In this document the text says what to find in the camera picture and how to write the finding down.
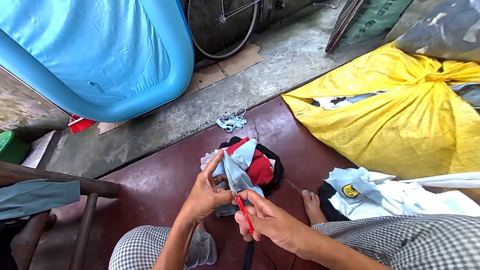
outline yellow bag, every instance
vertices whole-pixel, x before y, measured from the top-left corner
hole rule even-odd
[[[480,171],[480,116],[447,85],[480,82],[480,65],[384,45],[282,95],[295,117],[358,166],[402,179]],[[388,92],[324,110],[312,98]]]

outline knee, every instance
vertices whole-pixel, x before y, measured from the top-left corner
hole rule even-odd
[[[115,246],[108,269],[149,270],[160,253],[159,240],[166,238],[166,235],[168,228],[150,225],[130,230]]]

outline red scissors handle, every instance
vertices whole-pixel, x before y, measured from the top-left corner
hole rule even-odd
[[[251,234],[253,234],[253,226],[252,223],[250,222],[250,219],[247,214],[247,210],[245,209],[245,206],[243,206],[243,202],[241,201],[240,195],[237,194],[237,202],[239,203],[240,210],[242,211],[243,215],[247,219],[248,223],[248,230],[250,231]]]

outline wooden chair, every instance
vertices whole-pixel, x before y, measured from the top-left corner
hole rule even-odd
[[[83,268],[88,237],[90,236],[90,229],[92,228],[95,215],[96,200],[99,196],[117,198],[119,186],[116,183],[108,181],[49,172],[0,161],[0,187],[10,186],[25,180],[43,178],[48,179],[50,182],[78,180],[80,181],[80,194],[88,196],[69,266],[69,270],[81,270]],[[30,263],[32,262],[49,214],[50,210],[32,215],[27,225],[16,235],[15,240],[21,243],[21,245],[13,249],[12,255],[17,262],[19,270],[28,270],[30,268]]]

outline green sack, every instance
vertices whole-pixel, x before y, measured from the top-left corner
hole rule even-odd
[[[412,0],[365,0],[340,45],[357,44],[390,30]]]

